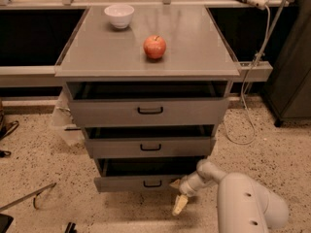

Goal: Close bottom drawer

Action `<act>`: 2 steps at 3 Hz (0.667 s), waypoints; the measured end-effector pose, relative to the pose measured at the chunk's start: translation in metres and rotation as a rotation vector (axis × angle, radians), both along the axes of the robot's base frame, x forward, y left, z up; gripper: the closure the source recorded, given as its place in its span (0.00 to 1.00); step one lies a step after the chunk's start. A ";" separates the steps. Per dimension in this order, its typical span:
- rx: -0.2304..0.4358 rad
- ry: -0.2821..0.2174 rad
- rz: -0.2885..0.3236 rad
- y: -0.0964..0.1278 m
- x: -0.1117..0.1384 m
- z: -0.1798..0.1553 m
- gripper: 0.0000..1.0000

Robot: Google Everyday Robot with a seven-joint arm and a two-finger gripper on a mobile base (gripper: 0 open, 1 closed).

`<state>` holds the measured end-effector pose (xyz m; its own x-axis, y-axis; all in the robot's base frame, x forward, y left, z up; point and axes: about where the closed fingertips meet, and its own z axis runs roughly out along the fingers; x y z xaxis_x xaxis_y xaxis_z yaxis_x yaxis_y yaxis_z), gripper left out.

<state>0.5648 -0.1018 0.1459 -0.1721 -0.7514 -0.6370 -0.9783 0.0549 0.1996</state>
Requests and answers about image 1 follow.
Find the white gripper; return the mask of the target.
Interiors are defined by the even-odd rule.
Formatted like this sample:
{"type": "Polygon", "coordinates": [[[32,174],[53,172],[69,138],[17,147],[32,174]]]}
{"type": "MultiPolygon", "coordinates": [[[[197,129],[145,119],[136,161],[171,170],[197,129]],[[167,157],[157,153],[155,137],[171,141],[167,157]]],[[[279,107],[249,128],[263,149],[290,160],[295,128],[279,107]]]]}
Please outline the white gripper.
{"type": "Polygon", "coordinates": [[[196,195],[196,193],[207,186],[207,182],[198,175],[197,172],[193,172],[189,175],[184,176],[181,180],[170,184],[171,187],[180,190],[182,195],[178,195],[175,200],[175,204],[172,210],[172,215],[177,216],[183,208],[188,204],[189,198],[196,195]]]}

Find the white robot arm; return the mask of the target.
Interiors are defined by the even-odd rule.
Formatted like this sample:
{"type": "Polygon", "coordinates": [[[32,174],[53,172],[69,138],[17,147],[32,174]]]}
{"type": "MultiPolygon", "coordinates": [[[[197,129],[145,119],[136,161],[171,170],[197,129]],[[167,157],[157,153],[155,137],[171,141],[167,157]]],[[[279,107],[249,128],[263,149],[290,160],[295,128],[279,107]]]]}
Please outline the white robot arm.
{"type": "Polygon", "coordinates": [[[242,173],[226,173],[207,159],[170,185],[179,190],[172,215],[177,216],[200,189],[216,184],[219,233],[269,233],[284,227],[289,206],[278,194],[242,173]]]}

